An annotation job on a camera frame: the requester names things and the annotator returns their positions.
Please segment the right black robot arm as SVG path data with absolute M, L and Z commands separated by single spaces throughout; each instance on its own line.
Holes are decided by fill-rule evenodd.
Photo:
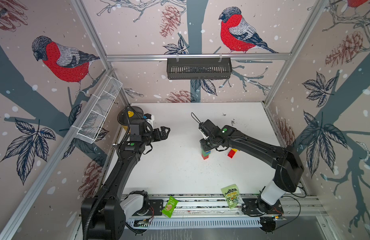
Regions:
M 245 135 L 232 126 L 219 128 L 210 120 L 199 123 L 204 138 L 200 140 L 204 152 L 218 147 L 232 148 L 249 154 L 275 170 L 270 183 L 265 186 L 254 203 L 244 204 L 242 212 L 250 217 L 268 215 L 285 193 L 294 193 L 304 172 L 300 157 L 291 147 L 270 145 Z

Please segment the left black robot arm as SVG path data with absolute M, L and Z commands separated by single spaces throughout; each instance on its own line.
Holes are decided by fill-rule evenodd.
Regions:
M 86 198 L 81 205 L 82 232 L 85 240 L 118 240 L 127 220 L 136 212 L 149 210 L 146 191 L 133 191 L 121 198 L 128 178 L 153 142 L 166 140 L 170 128 L 153 129 L 146 120 L 129 123 L 122 141 L 115 146 L 117 162 L 104 185 L 95 196 Z

